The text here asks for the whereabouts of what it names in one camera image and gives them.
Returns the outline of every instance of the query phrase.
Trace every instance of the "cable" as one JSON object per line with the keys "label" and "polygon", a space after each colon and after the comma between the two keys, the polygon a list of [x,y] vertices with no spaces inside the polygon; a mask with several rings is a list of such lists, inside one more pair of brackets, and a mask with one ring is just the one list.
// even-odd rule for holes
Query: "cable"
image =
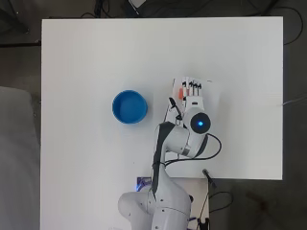
{"label": "cable", "polygon": [[252,2],[251,2],[251,0],[247,0],[248,2],[249,2],[249,4],[254,8],[254,9],[256,9],[258,12],[261,12],[260,10],[259,10],[259,8],[257,8]]}
{"label": "cable", "polygon": [[12,2],[11,0],[7,0],[9,5],[10,5],[10,8],[11,8],[11,11],[12,11],[12,14],[17,17],[17,13],[15,12],[15,9],[13,8],[13,5],[12,5]]}
{"label": "cable", "polygon": [[293,39],[292,41],[289,41],[289,42],[286,42],[284,45],[290,45],[291,43],[294,43],[296,40],[298,40],[301,36],[301,34],[303,33],[303,30],[304,30],[304,20],[303,20],[303,17],[301,15],[301,13],[295,9],[295,8],[291,8],[291,7],[277,7],[275,9],[286,9],[286,10],[292,10],[294,12],[297,13],[297,15],[299,16],[299,19],[300,19],[300,31],[298,33],[298,35],[295,37],[295,39]]}
{"label": "cable", "polygon": [[80,17],[84,17],[84,16],[86,16],[86,15],[90,15],[90,16],[92,16],[92,17],[95,17],[96,18],[96,16],[93,14],[93,13],[91,13],[91,12],[85,12],[84,14],[82,14]]}
{"label": "cable", "polygon": [[209,196],[209,191],[208,191],[207,195],[205,196],[204,202],[203,202],[203,204],[202,204],[200,217],[199,217],[199,219],[198,219],[198,227],[197,227],[196,229],[199,229],[199,227],[200,227],[201,216],[202,216],[202,213],[203,213],[203,209],[204,209],[205,203],[207,202],[208,196]]}
{"label": "cable", "polygon": [[209,211],[210,214],[211,214],[211,213],[218,212],[218,211],[221,211],[221,210],[223,210],[223,209],[225,209],[225,208],[228,208],[228,207],[233,203],[233,201],[234,201],[233,194],[232,194],[231,192],[226,192],[226,191],[217,192],[216,194],[211,195],[211,196],[209,197],[209,199],[210,199],[210,198],[213,198],[213,197],[216,196],[216,195],[220,195],[220,194],[227,194],[227,195],[229,195],[229,196],[230,196],[230,202],[229,202],[228,204],[226,204],[225,206],[223,206],[222,208],[217,208],[217,209],[214,209],[214,210]]}
{"label": "cable", "polygon": [[206,135],[215,138],[215,139],[219,142],[220,147],[219,147],[218,151],[217,151],[215,154],[213,154],[213,155],[211,155],[211,156],[208,156],[208,157],[204,157],[204,158],[168,160],[168,161],[165,162],[165,167],[167,167],[167,166],[169,166],[169,165],[171,165],[171,164],[173,164],[173,163],[179,162],[179,161],[201,161],[201,160],[210,160],[210,159],[216,157],[216,156],[221,152],[221,150],[222,150],[222,142],[220,141],[219,138],[217,138],[217,137],[216,137],[215,135],[213,135],[213,134],[207,133]]}
{"label": "cable", "polygon": [[293,100],[289,100],[289,101],[283,103],[282,105],[287,105],[287,104],[292,104],[292,103],[298,103],[298,102],[303,101],[303,100],[306,100],[306,99],[307,99],[307,95],[304,95],[304,96],[302,96],[302,97],[300,97],[300,98],[293,99]]}
{"label": "cable", "polygon": [[41,46],[41,41],[34,43],[11,43],[11,44],[0,44],[0,48],[17,48],[17,47],[34,47]]}
{"label": "cable", "polygon": [[104,6],[102,6],[102,11],[108,18],[114,18],[113,16],[109,15],[108,12],[104,9]]}
{"label": "cable", "polygon": [[204,7],[206,7],[209,3],[211,3],[214,0],[208,0],[207,2],[205,2],[204,4],[202,4],[202,6],[200,6],[198,9],[194,10],[193,12],[189,13],[186,17],[192,16],[193,14],[195,14],[196,12],[201,11]]}

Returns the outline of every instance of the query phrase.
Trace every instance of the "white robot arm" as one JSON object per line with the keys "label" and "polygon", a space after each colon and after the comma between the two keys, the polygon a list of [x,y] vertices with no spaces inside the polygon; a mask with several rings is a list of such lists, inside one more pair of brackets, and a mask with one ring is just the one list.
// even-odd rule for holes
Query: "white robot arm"
{"label": "white robot arm", "polygon": [[155,130],[152,189],[148,193],[123,194],[119,200],[119,211],[130,221],[132,230],[187,229],[191,199],[166,173],[165,154],[172,151],[190,158],[197,157],[206,146],[206,132],[211,124],[204,113],[202,97],[185,93],[185,111],[183,118],[180,117],[183,126],[164,122]]}

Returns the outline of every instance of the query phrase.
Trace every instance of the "black cable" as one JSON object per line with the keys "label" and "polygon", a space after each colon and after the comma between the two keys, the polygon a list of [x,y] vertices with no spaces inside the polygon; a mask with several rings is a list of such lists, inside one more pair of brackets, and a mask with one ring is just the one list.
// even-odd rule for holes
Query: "black cable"
{"label": "black cable", "polygon": [[211,156],[208,156],[208,157],[204,157],[204,158],[168,160],[168,161],[165,162],[165,167],[167,167],[167,166],[169,166],[169,165],[171,165],[173,163],[179,162],[179,161],[201,161],[201,160],[210,160],[210,159],[216,157],[221,152],[221,150],[222,150],[222,142],[220,141],[220,139],[218,137],[216,137],[213,134],[207,133],[206,135],[215,138],[219,142],[220,147],[219,147],[218,151],[215,154],[213,154]]}
{"label": "black cable", "polygon": [[254,5],[253,2],[252,2],[251,0],[247,0],[247,1],[249,2],[249,4],[250,4],[254,9],[256,9],[258,12],[261,12],[261,11],[259,10],[259,8],[257,8],[256,5]]}
{"label": "black cable", "polygon": [[193,14],[195,14],[195,13],[201,11],[203,8],[205,8],[205,7],[206,7],[209,3],[211,3],[212,1],[214,1],[214,0],[208,0],[207,2],[205,2],[204,4],[202,4],[198,9],[196,9],[196,10],[190,12],[186,17],[192,16]]}
{"label": "black cable", "polygon": [[84,17],[84,16],[86,16],[86,15],[90,15],[90,16],[92,16],[92,17],[95,17],[96,18],[96,16],[93,14],[93,13],[91,13],[91,12],[85,12],[84,14],[82,14],[80,17]]}
{"label": "black cable", "polygon": [[267,16],[272,9],[275,8],[276,4],[279,2],[280,0],[271,0],[270,4],[267,6],[267,8],[261,12],[261,16]]}
{"label": "black cable", "polygon": [[165,3],[162,7],[158,8],[156,11],[154,11],[153,13],[151,13],[150,15],[147,15],[146,17],[152,17],[154,16],[155,14],[157,14],[158,12],[160,12],[162,9],[169,9],[169,10],[184,10],[184,9],[191,9],[191,8],[171,8],[171,7],[168,7],[168,6],[171,6],[173,4],[179,4],[181,3],[182,0],[177,0],[177,1],[174,1],[174,2],[166,2],[166,1],[160,1],[160,2],[157,2],[157,1],[154,1],[154,2],[151,2],[147,5],[145,5],[142,9],[142,12],[144,11],[144,8],[147,8],[148,6],[150,5],[154,5],[156,3]]}
{"label": "black cable", "polygon": [[214,212],[221,211],[221,210],[223,210],[223,209],[225,209],[225,208],[228,208],[228,207],[233,203],[234,198],[233,198],[233,194],[232,194],[231,192],[225,192],[225,191],[217,192],[217,193],[215,193],[214,195],[211,195],[211,196],[209,197],[209,199],[210,199],[210,198],[213,198],[213,197],[216,196],[216,195],[220,195],[220,194],[227,194],[227,195],[229,195],[229,196],[230,196],[230,202],[229,202],[228,204],[226,204],[225,206],[223,206],[222,208],[217,208],[217,209],[214,209],[214,210],[209,211],[210,214],[211,214],[211,213],[214,213]]}
{"label": "black cable", "polygon": [[108,12],[105,10],[104,6],[102,6],[102,11],[108,18],[114,18],[113,16],[109,15]]}
{"label": "black cable", "polygon": [[11,44],[0,44],[0,48],[17,48],[17,47],[34,47],[41,46],[41,41],[34,43],[11,43]]}
{"label": "black cable", "polygon": [[297,13],[297,15],[299,16],[299,19],[300,19],[300,31],[298,33],[298,35],[295,37],[295,39],[293,39],[292,41],[289,41],[289,42],[286,42],[284,45],[290,45],[291,43],[294,43],[296,40],[298,40],[301,36],[301,34],[303,33],[303,30],[304,30],[304,20],[303,20],[303,17],[301,15],[301,13],[295,9],[295,8],[291,8],[291,7],[277,7],[275,9],[286,9],[286,10],[292,10],[294,12]]}
{"label": "black cable", "polygon": [[17,17],[17,13],[15,12],[15,9],[13,8],[13,5],[12,5],[12,2],[11,0],[7,0],[9,5],[10,5],[10,8],[11,8],[11,11],[12,11],[12,14]]}
{"label": "black cable", "polygon": [[197,227],[196,229],[199,229],[200,222],[201,222],[201,216],[202,216],[202,213],[203,213],[203,209],[204,209],[205,203],[207,202],[208,196],[209,196],[209,191],[208,191],[207,195],[205,196],[204,202],[203,202],[203,204],[202,204],[200,217],[199,217],[199,219],[198,219],[198,227]]}

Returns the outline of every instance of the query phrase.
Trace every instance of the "white table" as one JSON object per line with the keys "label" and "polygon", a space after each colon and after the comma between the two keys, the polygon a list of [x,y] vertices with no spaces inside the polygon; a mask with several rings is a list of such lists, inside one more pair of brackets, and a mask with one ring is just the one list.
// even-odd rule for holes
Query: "white table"
{"label": "white table", "polygon": [[[151,175],[154,129],[177,77],[219,86],[210,132],[223,150],[174,164],[170,176],[202,178],[207,168],[219,178],[281,179],[282,43],[279,17],[44,20],[41,229],[129,229],[117,200]],[[112,115],[124,89],[148,103],[138,125]],[[205,154],[215,150],[209,143]]]}

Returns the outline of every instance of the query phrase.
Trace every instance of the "blue bowl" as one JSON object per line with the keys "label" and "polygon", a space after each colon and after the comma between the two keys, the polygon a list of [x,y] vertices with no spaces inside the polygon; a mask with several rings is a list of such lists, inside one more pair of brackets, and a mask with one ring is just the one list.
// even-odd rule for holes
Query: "blue bowl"
{"label": "blue bowl", "polygon": [[124,124],[135,124],[143,120],[147,113],[145,99],[133,90],[119,93],[113,101],[113,114]]}

